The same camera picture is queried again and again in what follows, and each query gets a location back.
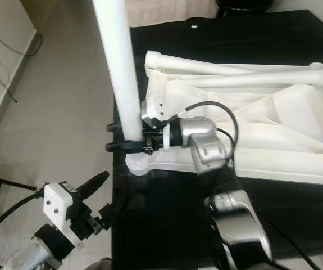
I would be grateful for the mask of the large black bowl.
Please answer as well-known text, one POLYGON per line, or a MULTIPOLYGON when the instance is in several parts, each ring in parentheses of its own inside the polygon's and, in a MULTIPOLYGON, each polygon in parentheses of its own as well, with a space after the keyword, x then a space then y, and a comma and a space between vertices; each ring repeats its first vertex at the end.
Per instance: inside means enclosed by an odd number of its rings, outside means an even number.
POLYGON ((275 0, 215 0, 217 18, 235 15, 260 15, 274 4, 275 0))

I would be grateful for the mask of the dark left robot foot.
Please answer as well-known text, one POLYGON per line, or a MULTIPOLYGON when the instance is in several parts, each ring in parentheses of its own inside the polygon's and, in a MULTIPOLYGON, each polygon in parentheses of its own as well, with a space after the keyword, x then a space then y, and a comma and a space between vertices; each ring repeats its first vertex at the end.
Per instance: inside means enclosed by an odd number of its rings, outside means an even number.
POLYGON ((85 270, 113 270, 113 261, 110 258, 103 258, 92 263, 85 270))

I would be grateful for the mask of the white plastic table top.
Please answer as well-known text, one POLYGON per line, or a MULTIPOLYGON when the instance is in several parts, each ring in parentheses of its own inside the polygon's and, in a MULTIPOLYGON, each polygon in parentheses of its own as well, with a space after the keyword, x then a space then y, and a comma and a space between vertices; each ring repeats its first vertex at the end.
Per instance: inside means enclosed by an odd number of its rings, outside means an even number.
MULTIPOLYGON (((261 73, 320 69, 307 65, 221 64, 261 73)), ((146 94, 153 97, 161 120, 209 118, 220 129, 218 137, 228 151, 235 142, 236 174, 284 182, 323 185, 323 85, 277 84, 248 87, 194 87, 183 79, 217 77, 185 70, 146 69, 146 94)), ((132 152, 125 159, 135 175, 151 170, 195 172, 187 147, 171 146, 152 155, 132 152)))

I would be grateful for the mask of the black tablecloth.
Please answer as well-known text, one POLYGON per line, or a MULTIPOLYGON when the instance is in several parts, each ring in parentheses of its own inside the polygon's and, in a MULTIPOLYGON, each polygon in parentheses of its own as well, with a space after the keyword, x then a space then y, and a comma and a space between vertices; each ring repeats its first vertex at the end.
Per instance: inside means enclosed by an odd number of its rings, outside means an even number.
MULTIPOLYGON (((323 21, 309 10, 172 21, 130 29, 138 92, 147 51, 218 64, 303 65, 323 62, 323 21)), ((241 178, 261 208, 274 258, 323 254, 323 184, 241 178)), ((114 154, 113 200, 128 200, 112 227, 113 270, 197 270, 212 267, 203 201, 212 188, 195 173, 151 170, 132 175, 114 154)))

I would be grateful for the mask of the beige patterned low table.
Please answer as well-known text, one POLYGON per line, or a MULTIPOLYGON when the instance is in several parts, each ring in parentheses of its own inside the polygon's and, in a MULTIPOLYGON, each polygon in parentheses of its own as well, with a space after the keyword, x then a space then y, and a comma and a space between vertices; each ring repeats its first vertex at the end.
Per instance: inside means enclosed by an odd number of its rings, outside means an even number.
POLYGON ((125 7, 132 28, 184 21, 195 16, 213 18, 219 9, 215 0, 125 0, 125 7))

